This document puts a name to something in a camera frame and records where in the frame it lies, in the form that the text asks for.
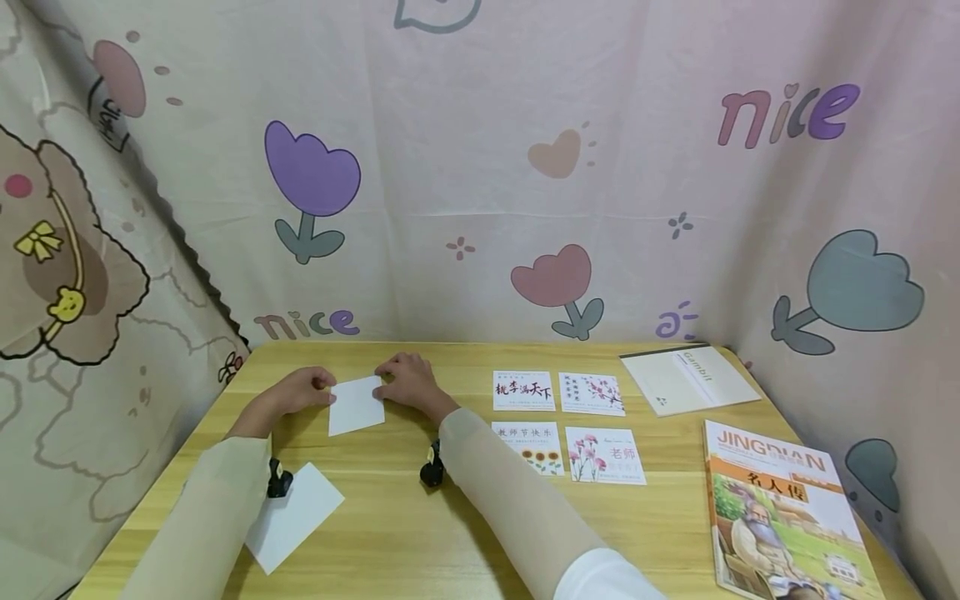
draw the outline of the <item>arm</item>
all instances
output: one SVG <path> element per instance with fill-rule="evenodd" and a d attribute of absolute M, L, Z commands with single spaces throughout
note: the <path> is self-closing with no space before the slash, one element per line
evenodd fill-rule
<path fill-rule="evenodd" d="M 204 452 L 173 511 L 124 587 L 124 600 L 219 600 L 270 479 L 270 432 L 283 415 L 333 398 L 319 368 L 290 373 L 240 413 Z"/>
<path fill-rule="evenodd" d="M 439 426 L 447 472 L 490 525 L 534 598 L 663 599 L 485 421 L 436 386 L 429 363 L 404 356 L 377 369 L 395 377 L 377 396 L 415 406 Z"/>

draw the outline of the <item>book cover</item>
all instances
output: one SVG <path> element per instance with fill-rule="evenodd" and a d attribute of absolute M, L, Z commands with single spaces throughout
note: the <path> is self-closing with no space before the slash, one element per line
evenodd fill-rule
<path fill-rule="evenodd" d="M 717 583 L 755 600 L 882 600 L 825 452 L 707 421 Z"/>

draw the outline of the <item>white paper card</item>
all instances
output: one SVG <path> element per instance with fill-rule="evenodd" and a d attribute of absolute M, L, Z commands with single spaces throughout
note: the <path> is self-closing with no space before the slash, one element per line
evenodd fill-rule
<path fill-rule="evenodd" d="M 659 417 L 760 399 L 716 348 L 677 348 L 620 360 Z"/>
<path fill-rule="evenodd" d="M 537 473 L 545 476 L 564 474 L 557 423 L 494 421 L 491 427 Z"/>
<path fill-rule="evenodd" d="M 560 373 L 560 407 L 565 413 L 626 417 L 620 386 L 612 375 Z"/>
<path fill-rule="evenodd" d="M 647 485 L 630 429 L 567 427 L 566 449 L 573 481 Z"/>
<path fill-rule="evenodd" d="M 343 501 L 333 484 L 307 463 L 294 475 L 286 497 L 263 503 L 247 533 L 247 547 L 270 575 Z"/>
<path fill-rule="evenodd" d="M 557 404 L 546 371 L 494 371 L 493 410 L 555 411 Z"/>
<path fill-rule="evenodd" d="M 365 377 L 338 383 L 330 389 L 337 401 L 330 405 L 330 428 L 333 436 L 378 425 L 386 420 L 383 402 L 373 397 L 373 390 L 383 385 L 379 377 Z"/>

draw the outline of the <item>hand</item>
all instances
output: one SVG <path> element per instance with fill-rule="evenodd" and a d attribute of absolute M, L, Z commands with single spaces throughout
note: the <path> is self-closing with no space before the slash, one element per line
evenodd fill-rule
<path fill-rule="evenodd" d="M 430 361 L 419 354 L 401 352 L 374 371 L 379 376 L 392 375 L 394 380 L 373 390 L 373 397 L 389 399 L 424 413 L 437 426 L 460 406 L 437 385 Z"/>
<path fill-rule="evenodd" d="M 330 388 L 337 379 L 323 367 L 303 367 L 265 390 L 262 397 L 275 403 L 280 413 L 290 415 L 308 406 L 328 406 L 337 399 Z"/>

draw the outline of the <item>wooden table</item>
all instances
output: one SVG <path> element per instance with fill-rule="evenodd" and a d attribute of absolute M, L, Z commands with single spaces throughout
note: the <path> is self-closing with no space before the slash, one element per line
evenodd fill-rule
<path fill-rule="evenodd" d="M 647 486 L 576 484 L 560 477 L 551 483 L 667 597 L 736 598 L 714 583 L 703 421 L 718 420 L 792 442 L 797 437 L 766 396 L 759 402 L 658 419 L 617 356 L 668 346 L 276 342 L 259 348 L 72 598 L 117 596 L 200 454 L 220 441 L 257 393 L 305 365 L 323 365 L 341 381 L 367 376 L 398 351 L 426 356 L 440 385 L 487 421 L 555 420 L 562 434 L 565 425 L 633 429 Z M 753 381 L 732 353 L 721 351 Z M 495 413 L 494 370 L 550 371 L 555 385 L 558 372 L 616 375 L 627 417 Z M 346 500 L 269 578 L 244 548 L 225 598 L 530 597 L 486 522 L 460 491 L 450 483 L 431 493 L 421 486 L 420 466 L 437 435 L 426 420 L 388 403 L 382 425 L 332 439 L 326 428 L 325 411 L 287 418 L 275 432 L 275 454 L 290 470 L 314 463 Z M 919 599 L 863 523 L 860 531 L 887 598 Z"/>

